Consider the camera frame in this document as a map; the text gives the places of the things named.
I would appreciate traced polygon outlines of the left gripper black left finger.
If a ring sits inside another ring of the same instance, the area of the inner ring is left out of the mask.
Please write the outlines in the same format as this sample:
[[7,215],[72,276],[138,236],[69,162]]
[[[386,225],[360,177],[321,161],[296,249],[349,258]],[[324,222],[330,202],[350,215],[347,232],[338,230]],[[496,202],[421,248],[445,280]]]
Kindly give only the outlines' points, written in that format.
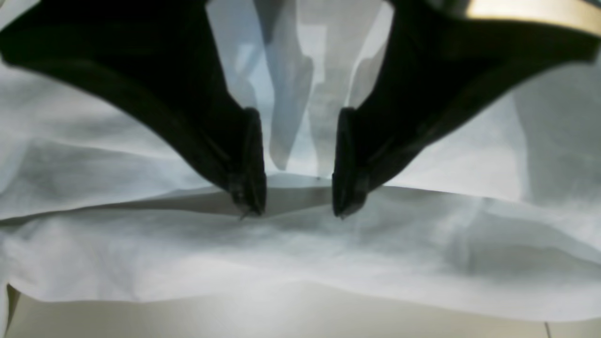
[[229,93],[205,5],[41,0],[1,30],[1,55],[122,109],[243,215],[259,216],[267,197],[260,114]]

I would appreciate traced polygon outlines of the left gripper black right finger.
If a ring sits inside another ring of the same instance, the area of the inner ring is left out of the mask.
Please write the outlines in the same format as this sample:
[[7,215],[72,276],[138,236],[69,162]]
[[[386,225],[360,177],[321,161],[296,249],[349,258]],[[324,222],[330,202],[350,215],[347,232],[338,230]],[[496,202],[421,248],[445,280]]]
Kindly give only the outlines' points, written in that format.
[[514,86],[600,49],[594,0],[393,0],[368,97],[340,111],[332,207],[348,217]]

